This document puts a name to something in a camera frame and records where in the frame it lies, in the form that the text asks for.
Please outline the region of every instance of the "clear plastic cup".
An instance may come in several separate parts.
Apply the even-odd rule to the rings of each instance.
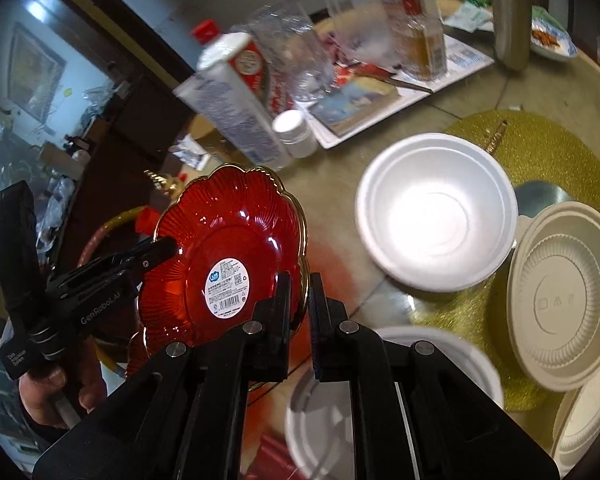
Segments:
[[[254,12],[249,27],[263,56],[285,75],[297,101],[313,101],[333,85],[331,59],[299,0],[282,0]]]

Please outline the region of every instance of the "plastic bag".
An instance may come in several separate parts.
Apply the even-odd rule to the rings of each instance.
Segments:
[[[56,240],[56,235],[62,225],[62,217],[67,210],[69,200],[75,190],[75,184],[70,178],[62,178],[55,186],[49,183],[51,196],[49,197],[44,214],[36,222],[36,252],[38,260],[43,263],[46,252],[51,249]]]
[[[380,0],[326,0],[333,31],[347,57],[382,67],[399,63]]]
[[[89,88],[82,92],[82,97],[89,102],[90,108],[96,113],[100,113],[113,97],[113,85],[107,84]]]

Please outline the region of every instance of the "placemat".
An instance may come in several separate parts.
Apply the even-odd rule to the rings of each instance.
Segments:
[[[486,146],[504,119],[509,126],[494,157],[509,175],[513,186],[529,180],[553,182],[574,199],[600,212],[600,161],[583,142],[559,124],[528,112],[495,110],[462,119],[447,133]],[[528,378],[511,348],[506,313],[508,275],[509,264],[505,263],[485,282],[456,294],[411,291],[418,302],[412,315],[413,322],[453,332],[485,352],[500,373],[507,411],[557,411],[563,394],[549,392]],[[527,418],[537,419],[542,426],[537,430],[546,433],[547,423],[540,423],[544,417]],[[530,427],[525,429],[534,432]],[[550,436],[544,435],[540,440],[547,438],[550,440]],[[549,441],[540,444],[550,446]]]

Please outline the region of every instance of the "red plate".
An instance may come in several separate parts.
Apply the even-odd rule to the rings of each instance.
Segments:
[[[154,237],[170,236],[178,254],[148,272],[138,312],[149,355],[174,340],[199,345],[251,319],[273,295],[276,275],[292,279],[292,329],[308,290],[306,223],[298,201],[271,170],[223,164],[193,180],[160,218]],[[131,354],[129,370],[141,362]]]

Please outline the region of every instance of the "blue and white plate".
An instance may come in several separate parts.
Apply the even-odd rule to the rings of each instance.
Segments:
[[[571,37],[560,28],[554,27],[541,18],[531,20],[531,31],[542,30],[551,34],[558,45],[544,46],[539,40],[531,36],[531,50],[540,56],[548,57],[556,61],[567,61],[578,55],[578,49],[571,41]]]

